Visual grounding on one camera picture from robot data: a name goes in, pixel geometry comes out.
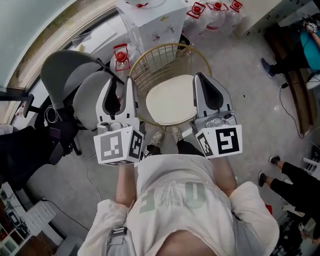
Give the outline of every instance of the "gray floor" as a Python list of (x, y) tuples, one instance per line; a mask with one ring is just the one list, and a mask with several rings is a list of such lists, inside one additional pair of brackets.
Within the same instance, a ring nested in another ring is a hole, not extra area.
[[(262, 36), (242, 39), (225, 38), (216, 34), (205, 35), (196, 46), (207, 58), (212, 75), (230, 93), (237, 121), (242, 125), (243, 153), (229, 157), (239, 184), (245, 181), (257, 183), (257, 174), (284, 178), (268, 163), (268, 157), (280, 155), (282, 159), (297, 166), (302, 157), (309, 156), (311, 144), (307, 138), (298, 137), (294, 121), (282, 109), (279, 90), (284, 78), (277, 75), (269, 79), (263, 70), (260, 58), (274, 62), (274, 56)], [(296, 118), (296, 110), (289, 88), (282, 90), (281, 99), (286, 109)], [(146, 141), (156, 127), (147, 126)], [(54, 201), (71, 217), (90, 227), (95, 218), (99, 196), (86, 180), (86, 160), (95, 154), (94, 132), (80, 131), (79, 141), (82, 156), (74, 153), (64, 157), (56, 166), (40, 168), (29, 180), (28, 186), (39, 197)], [(173, 138), (166, 134), (162, 152), (177, 152)], [(113, 199), (117, 183), (117, 168), (98, 165), (92, 158), (87, 165), (88, 176), (100, 190), (103, 199)], [(261, 197), (273, 206), (273, 215), (283, 216), (284, 201), (266, 186), (259, 189)], [(53, 222), (66, 235), (85, 238), (87, 231), (69, 220), (58, 210)]]

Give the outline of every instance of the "black chair leg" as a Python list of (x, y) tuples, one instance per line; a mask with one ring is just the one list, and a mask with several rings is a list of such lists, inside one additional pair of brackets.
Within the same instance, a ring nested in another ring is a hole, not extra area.
[(79, 149), (77, 148), (77, 145), (76, 145), (76, 143), (75, 143), (75, 140), (71, 141), (71, 146), (72, 146), (75, 154), (76, 154), (77, 156), (81, 156), (82, 152), (81, 152), (81, 150), (79, 150)]

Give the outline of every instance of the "sneaker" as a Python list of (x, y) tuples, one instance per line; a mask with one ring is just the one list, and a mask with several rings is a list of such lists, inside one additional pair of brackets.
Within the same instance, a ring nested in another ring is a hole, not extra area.
[(171, 128), (171, 134), (175, 140), (175, 143), (178, 143), (179, 141), (182, 141), (184, 137), (182, 137), (181, 130), (178, 126), (174, 126)]
[(258, 185), (260, 187), (263, 187), (266, 181), (267, 181), (267, 176), (262, 171), (260, 171), (258, 173)]
[(264, 58), (261, 59), (261, 64), (269, 78), (273, 78), (276, 75), (274, 73), (271, 73), (271, 65), (268, 62), (266, 62)]
[(277, 163), (280, 161), (281, 159), (280, 159), (280, 156), (270, 156), (269, 157), (269, 162), (271, 163), (271, 164), (274, 164), (274, 165), (277, 165)]
[(152, 137), (149, 145), (154, 145), (154, 146), (158, 147), (159, 144), (161, 143), (162, 139), (164, 138), (164, 136), (165, 136), (165, 133), (164, 133), (164, 132), (162, 132), (162, 131), (157, 131), (157, 132), (153, 135), (153, 137)]

